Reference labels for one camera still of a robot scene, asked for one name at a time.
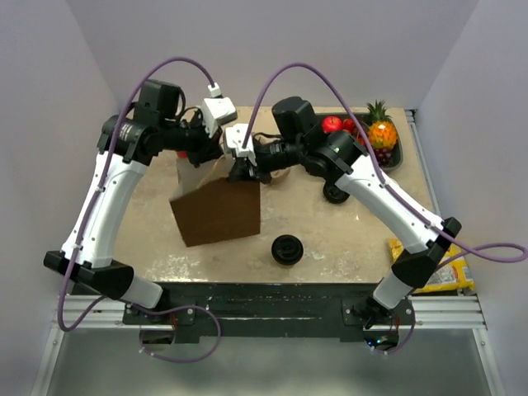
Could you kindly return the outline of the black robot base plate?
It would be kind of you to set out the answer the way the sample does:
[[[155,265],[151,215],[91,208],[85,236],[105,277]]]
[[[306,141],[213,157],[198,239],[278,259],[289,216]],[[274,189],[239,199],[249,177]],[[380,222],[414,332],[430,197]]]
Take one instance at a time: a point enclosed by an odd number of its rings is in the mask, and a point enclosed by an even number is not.
[[[409,299],[394,310],[376,308],[373,284],[165,282],[176,313],[148,315],[126,305],[122,322],[143,329],[176,330],[177,343],[202,337],[334,338],[363,342],[372,331],[381,346],[393,346],[398,331],[415,323]]]

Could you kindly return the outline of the grey fruit tray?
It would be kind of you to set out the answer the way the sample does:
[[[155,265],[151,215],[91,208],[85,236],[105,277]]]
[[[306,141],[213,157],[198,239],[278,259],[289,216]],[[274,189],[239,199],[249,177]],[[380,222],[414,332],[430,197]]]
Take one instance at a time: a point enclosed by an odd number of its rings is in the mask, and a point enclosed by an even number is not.
[[[359,130],[357,129],[356,124],[353,122],[351,117],[349,117],[346,113],[344,113],[344,112],[326,112],[326,113],[324,113],[323,112],[323,113],[317,113],[316,116],[321,121],[321,123],[322,123],[323,119],[325,117],[327,117],[327,116],[337,116],[337,117],[339,117],[340,119],[342,119],[342,123],[343,123],[342,130],[345,130],[345,131],[349,132],[352,136],[354,136],[355,138],[359,139],[359,142],[361,144],[365,145],[365,141],[360,136]],[[368,137],[368,130],[369,130],[369,126],[370,126],[370,123],[371,123],[369,114],[355,113],[355,116],[358,119],[358,121],[360,122],[360,124],[362,125],[362,127],[365,130],[365,132],[367,134],[367,137]],[[403,146],[400,143],[399,134],[398,134],[398,142],[395,144],[395,146],[394,146],[394,148],[392,150],[393,150],[392,166],[391,167],[382,167],[382,169],[385,172],[391,172],[392,170],[397,169],[401,165],[401,163],[403,162]]]

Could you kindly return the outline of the yellow snack bag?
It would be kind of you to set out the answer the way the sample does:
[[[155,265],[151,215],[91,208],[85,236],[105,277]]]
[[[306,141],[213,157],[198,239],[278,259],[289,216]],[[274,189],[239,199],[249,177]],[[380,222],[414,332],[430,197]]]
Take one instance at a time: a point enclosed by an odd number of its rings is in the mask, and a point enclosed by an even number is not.
[[[402,253],[403,245],[397,238],[389,238],[387,243],[391,256],[395,261],[400,253]],[[442,258],[441,264],[459,253],[461,253],[461,249],[452,244]],[[415,290],[414,294],[428,294],[456,290],[462,290],[466,294],[473,294],[475,292],[474,279],[471,276],[469,266],[464,257],[459,257],[436,271],[422,288]]]

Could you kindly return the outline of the brown paper bag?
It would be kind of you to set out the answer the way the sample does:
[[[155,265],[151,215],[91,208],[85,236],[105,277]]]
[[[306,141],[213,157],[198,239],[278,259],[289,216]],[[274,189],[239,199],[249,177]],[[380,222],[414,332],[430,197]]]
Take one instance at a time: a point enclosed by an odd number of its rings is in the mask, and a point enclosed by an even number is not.
[[[244,176],[231,177],[233,165],[227,158],[199,167],[187,159],[177,159],[177,188],[170,208],[186,247],[261,232],[261,186]]]

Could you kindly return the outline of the red apple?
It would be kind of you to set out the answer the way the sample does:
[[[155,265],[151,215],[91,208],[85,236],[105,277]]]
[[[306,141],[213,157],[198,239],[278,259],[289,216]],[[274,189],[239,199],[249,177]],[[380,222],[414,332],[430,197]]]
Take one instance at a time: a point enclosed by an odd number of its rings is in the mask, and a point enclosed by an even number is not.
[[[325,134],[331,134],[333,132],[342,130],[342,127],[342,119],[334,115],[327,116],[322,121],[322,128]]]

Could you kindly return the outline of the aluminium frame rail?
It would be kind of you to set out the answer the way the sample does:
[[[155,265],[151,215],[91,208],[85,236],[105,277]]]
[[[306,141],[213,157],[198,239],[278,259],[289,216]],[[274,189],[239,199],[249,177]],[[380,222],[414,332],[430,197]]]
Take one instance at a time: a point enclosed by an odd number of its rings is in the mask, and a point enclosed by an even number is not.
[[[125,304],[104,299],[97,304],[91,295],[69,295],[64,302],[63,314],[67,325],[72,325],[83,312],[87,312],[79,329],[137,328],[168,330],[162,324],[127,324],[124,321]],[[478,299],[467,296],[413,296],[415,328],[418,329],[485,329],[486,323]]]

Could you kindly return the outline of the black coffee cup lid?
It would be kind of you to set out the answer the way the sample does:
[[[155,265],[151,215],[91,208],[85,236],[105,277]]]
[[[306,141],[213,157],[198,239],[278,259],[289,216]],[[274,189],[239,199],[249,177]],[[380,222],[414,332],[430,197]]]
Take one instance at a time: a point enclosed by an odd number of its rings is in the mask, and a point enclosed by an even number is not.
[[[294,235],[283,234],[273,241],[271,255],[277,263],[293,266],[303,257],[304,245]]]

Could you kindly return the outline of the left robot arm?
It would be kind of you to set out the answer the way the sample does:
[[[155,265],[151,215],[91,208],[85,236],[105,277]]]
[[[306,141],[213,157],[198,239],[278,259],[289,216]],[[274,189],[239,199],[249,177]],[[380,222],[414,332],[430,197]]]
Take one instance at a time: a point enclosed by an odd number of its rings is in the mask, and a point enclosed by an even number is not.
[[[184,152],[199,167],[217,158],[222,125],[235,120],[233,103],[219,84],[185,121],[186,97],[178,85],[146,80],[124,115],[101,128],[96,166],[87,197],[70,235],[58,251],[48,251],[44,266],[109,299],[142,306],[151,323],[171,313],[164,288],[114,258],[116,237],[130,198],[153,158],[162,151]]]

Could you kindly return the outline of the pineapple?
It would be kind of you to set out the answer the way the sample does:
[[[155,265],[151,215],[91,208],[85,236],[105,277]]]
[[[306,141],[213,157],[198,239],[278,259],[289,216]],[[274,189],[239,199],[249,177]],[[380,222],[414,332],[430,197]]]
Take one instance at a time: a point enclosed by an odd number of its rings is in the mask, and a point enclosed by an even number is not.
[[[398,132],[390,115],[387,114],[385,101],[366,104],[370,116],[368,138],[373,149],[392,150],[398,142]]]

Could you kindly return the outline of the bunch of dark red grapes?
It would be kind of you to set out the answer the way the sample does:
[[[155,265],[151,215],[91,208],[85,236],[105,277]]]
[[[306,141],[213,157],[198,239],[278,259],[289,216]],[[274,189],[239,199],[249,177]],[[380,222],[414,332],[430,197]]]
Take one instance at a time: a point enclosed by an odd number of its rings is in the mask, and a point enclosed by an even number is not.
[[[391,167],[392,166],[392,154],[393,150],[390,148],[375,148],[374,149],[376,160],[380,167]]]

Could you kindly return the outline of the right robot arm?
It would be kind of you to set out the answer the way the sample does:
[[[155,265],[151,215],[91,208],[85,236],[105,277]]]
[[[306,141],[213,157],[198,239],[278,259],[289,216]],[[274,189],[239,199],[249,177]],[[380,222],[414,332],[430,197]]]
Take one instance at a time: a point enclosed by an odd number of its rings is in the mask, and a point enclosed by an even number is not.
[[[225,130],[224,147],[235,160],[230,176],[267,182],[272,172],[300,165],[365,205],[399,238],[403,250],[370,296],[351,311],[365,328],[387,323],[400,302],[440,268],[460,222],[421,206],[380,168],[375,151],[348,130],[326,130],[309,101],[287,97],[271,113],[279,134],[270,142],[258,142],[248,124]]]

